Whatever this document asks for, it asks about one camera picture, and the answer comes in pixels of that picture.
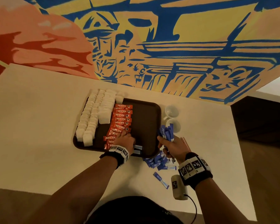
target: person's right arm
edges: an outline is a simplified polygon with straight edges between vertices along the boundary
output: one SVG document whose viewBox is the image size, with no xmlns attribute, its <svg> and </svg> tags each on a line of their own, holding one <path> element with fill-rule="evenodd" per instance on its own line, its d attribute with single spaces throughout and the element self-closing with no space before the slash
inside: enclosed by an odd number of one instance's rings
<svg viewBox="0 0 280 224">
<path fill-rule="evenodd" d="M 165 145 L 163 150 L 168 158 L 176 158 L 179 164 L 185 161 L 186 154 L 191 152 L 179 137 L 174 136 L 170 142 L 158 136 L 159 148 Z M 195 187 L 195 192 L 202 210 L 206 224 L 236 224 L 248 223 L 248 219 L 235 207 L 228 197 L 221 191 L 212 178 L 207 178 Z"/>
</svg>

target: person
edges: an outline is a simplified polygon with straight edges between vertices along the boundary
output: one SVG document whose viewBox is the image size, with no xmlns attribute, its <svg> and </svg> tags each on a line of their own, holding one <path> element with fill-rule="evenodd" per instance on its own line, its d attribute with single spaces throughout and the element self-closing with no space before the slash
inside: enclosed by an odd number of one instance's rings
<svg viewBox="0 0 280 224">
<path fill-rule="evenodd" d="M 158 140 L 159 148 L 165 145 L 169 151 L 163 150 L 166 156 L 174 157 L 179 164 L 185 162 L 186 156 L 194 154 L 176 136 L 173 142 L 160 136 Z M 135 139 L 127 132 L 118 134 L 114 140 L 114 145 L 125 148 L 129 154 L 133 153 L 134 143 Z M 56 191 L 25 223 L 85 223 L 104 194 L 112 174 L 119 163 L 123 163 L 115 153 L 106 152 L 99 161 Z M 210 175 L 207 174 L 205 179 L 197 181 L 194 186 L 205 223 L 248 223 L 247 218 L 220 190 Z M 127 196 L 109 201 L 94 211 L 86 224 L 108 222 L 182 223 L 169 211 L 143 196 Z"/>
</svg>

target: white device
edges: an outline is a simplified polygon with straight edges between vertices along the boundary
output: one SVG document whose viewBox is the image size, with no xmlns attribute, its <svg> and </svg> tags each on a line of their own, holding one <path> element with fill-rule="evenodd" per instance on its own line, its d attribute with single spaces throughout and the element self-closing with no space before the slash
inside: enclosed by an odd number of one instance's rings
<svg viewBox="0 0 280 224">
<path fill-rule="evenodd" d="M 188 190 L 187 187 L 183 184 L 179 174 L 173 175 L 171 177 L 171 183 L 173 197 L 176 200 L 187 200 L 188 197 L 186 197 L 184 194 L 188 194 Z"/>
</svg>

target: hand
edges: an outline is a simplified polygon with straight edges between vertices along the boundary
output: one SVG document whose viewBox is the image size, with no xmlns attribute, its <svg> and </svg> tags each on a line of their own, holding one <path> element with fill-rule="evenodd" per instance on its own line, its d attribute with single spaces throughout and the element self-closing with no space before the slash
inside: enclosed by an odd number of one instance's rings
<svg viewBox="0 0 280 224">
<path fill-rule="evenodd" d="M 174 136 L 174 141 L 167 141 L 165 138 L 158 136 L 159 145 L 158 148 L 162 147 L 162 145 L 168 148 L 170 154 L 168 154 L 167 150 L 164 148 L 163 152 L 168 158 L 176 158 L 179 164 L 185 161 L 186 154 L 191 152 L 191 150 L 183 143 L 183 141 Z"/>
<path fill-rule="evenodd" d="M 119 133 L 113 143 L 114 146 L 119 145 L 125 147 L 130 155 L 134 152 L 134 144 L 135 138 L 133 138 L 131 134 L 127 133 L 126 131 Z"/>
</svg>

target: wooden floor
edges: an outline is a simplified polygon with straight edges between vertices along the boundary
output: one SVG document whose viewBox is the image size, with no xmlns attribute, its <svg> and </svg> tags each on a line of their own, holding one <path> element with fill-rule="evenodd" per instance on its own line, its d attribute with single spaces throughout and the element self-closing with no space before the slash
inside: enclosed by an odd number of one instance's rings
<svg viewBox="0 0 280 224">
<path fill-rule="evenodd" d="M 258 223 L 280 224 L 280 148 L 248 141 L 240 141 L 240 146 Z M 21 223 L 49 197 L 0 189 L 0 224 Z M 194 217 L 172 213 L 184 223 L 191 223 Z M 194 223 L 204 223 L 203 216 L 198 215 Z"/>
</svg>

